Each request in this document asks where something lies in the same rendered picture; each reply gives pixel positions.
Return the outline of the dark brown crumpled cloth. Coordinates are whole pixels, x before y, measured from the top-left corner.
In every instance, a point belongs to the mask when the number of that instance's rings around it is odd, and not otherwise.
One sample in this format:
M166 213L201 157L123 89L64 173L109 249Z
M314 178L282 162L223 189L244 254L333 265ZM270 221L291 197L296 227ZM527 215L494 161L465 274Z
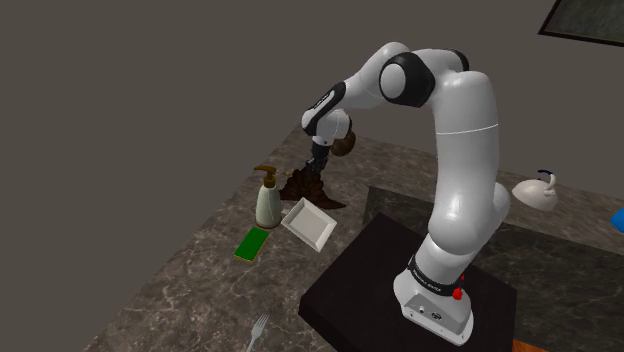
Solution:
M283 201L299 201L305 198L320 209L334 210L345 208L346 205L333 200L324 191L324 182L319 174L310 176L302 170L294 170L286 184L279 191Z

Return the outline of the brown round bowl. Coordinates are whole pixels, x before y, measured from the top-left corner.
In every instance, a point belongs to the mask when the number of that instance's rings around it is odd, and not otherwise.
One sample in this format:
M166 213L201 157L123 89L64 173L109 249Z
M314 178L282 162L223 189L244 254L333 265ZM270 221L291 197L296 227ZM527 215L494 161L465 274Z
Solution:
M356 134L349 131L342 139L335 139L330 151L334 156L343 157L348 155L354 148L356 143Z

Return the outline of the dark framed wall picture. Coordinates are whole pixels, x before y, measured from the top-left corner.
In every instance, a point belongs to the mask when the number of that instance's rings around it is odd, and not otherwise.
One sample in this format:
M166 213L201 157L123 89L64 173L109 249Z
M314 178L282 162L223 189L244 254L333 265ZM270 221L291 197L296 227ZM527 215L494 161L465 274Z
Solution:
M555 0L538 34L624 47L624 0Z

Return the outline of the green sponge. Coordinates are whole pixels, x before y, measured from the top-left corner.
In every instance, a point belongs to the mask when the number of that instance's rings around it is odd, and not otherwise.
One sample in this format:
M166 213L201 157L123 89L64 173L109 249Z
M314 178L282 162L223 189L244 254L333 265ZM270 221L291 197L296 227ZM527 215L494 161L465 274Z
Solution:
M251 228L234 252L234 257L252 263L263 248L269 232L265 229Z

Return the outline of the white square tray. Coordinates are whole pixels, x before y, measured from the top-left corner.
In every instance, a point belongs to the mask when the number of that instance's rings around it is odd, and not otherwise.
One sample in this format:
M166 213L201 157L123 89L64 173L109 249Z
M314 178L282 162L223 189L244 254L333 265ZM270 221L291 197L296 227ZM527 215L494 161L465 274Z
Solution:
M321 252L337 226L337 221L306 198L301 198L283 217L281 225Z

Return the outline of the white soap dispenser brown pump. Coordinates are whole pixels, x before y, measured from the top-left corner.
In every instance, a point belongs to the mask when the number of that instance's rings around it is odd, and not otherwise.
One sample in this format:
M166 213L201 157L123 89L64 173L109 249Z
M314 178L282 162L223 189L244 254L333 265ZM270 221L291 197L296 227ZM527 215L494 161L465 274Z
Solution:
M273 229L281 224L282 204L277 186L277 169L271 166L256 166L254 171L263 171L263 184L258 191L255 222L264 229Z

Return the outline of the silver fork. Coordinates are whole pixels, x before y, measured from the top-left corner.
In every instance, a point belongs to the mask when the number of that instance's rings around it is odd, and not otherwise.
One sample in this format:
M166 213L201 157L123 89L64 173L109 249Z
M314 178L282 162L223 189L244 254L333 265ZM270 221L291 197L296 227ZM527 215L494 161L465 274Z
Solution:
M267 323L269 319L269 315L268 314L262 314L258 320L255 322L255 324L253 325L252 329L251 329L251 338L250 341L248 343L248 346L245 350L245 352L252 352L253 351L253 346L256 342L256 340L262 335L262 332L264 330L264 327Z

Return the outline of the dark robot stand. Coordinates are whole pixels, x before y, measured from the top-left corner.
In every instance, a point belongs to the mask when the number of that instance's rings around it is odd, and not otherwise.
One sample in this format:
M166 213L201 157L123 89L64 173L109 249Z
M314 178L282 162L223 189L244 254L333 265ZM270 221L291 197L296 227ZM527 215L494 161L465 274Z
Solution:
M456 346L408 321L393 281L423 237L379 213L303 294L299 315L338 352L512 352L517 291L469 265L474 327Z

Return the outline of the white teapot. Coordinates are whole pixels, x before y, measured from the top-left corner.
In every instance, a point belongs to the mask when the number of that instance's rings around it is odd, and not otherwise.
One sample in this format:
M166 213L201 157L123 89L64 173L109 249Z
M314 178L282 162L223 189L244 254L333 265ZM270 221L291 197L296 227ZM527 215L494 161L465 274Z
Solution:
M538 173L547 175L548 180L538 178L521 181L512 189L512 194L521 203L533 209L552 211L558 202L555 189L556 175L545 169L538 170Z

